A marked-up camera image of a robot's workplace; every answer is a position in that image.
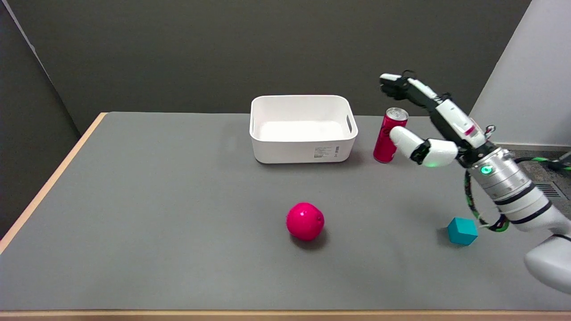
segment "table surface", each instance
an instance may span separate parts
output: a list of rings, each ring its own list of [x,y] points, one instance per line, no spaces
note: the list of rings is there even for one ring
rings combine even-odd
[[[571,310],[523,264],[547,231],[448,242],[463,169],[377,163],[382,117],[325,164],[258,163],[248,121],[107,114],[0,256],[0,310]],[[325,215],[312,243],[285,227],[302,201]]]

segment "gray wall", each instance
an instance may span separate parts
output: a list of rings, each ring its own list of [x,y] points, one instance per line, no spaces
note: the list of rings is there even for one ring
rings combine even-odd
[[[266,94],[395,103],[416,70],[466,111],[530,0],[9,0],[80,130],[101,111],[247,113]]]
[[[571,1],[534,0],[471,116],[500,143],[571,150]]]
[[[76,141],[63,104],[0,3],[0,238]]]

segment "robotic arm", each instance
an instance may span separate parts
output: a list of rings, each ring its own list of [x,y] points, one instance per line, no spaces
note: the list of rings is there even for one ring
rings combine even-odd
[[[513,154],[490,142],[449,94],[438,96],[430,87],[404,74],[383,74],[380,83],[389,97],[407,99],[426,109],[446,139],[422,139],[403,127],[395,127],[390,137],[397,148],[428,167],[457,160],[518,230],[550,230],[553,235],[529,251],[524,263],[543,284],[571,294],[571,221],[520,170]]]

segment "cable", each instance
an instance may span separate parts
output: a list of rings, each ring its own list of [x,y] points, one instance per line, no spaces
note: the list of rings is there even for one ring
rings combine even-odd
[[[549,159],[543,157],[520,157],[514,159],[513,161],[516,164],[527,161],[561,164],[558,159]],[[563,167],[563,170],[571,171],[571,164],[564,164],[564,166],[565,167]],[[493,232],[503,232],[508,229],[509,220],[504,214],[500,214],[500,218],[494,224],[489,224],[485,219],[481,217],[480,212],[478,212],[476,206],[474,205],[474,196],[472,195],[472,176],[468,171],[466,171],[464,174],[464,193],[466,194],[466,202],[468,203],[468,207],[472,211],[472,215],[474,215],[478,222],[480,222],[481,227],[485,227]]]

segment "white wall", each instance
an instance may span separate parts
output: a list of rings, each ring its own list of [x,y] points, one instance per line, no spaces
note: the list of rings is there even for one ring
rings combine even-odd
[[[497,143],[571,146],[571,0],[533,0],[470,116]]]

